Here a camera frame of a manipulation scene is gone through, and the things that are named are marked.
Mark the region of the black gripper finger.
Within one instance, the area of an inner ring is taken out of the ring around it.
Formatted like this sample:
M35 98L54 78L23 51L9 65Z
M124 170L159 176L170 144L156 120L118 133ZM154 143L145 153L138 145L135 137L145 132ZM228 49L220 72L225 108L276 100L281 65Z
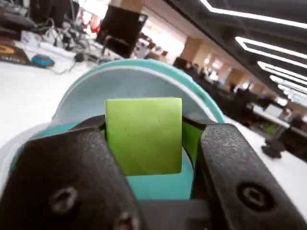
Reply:
M0 198L3 230L144 230L146 220L101 133L103 115L26 142Z
M304 230L306 221L232 124L182 119L194 165L190 197L204 199L214 230Z

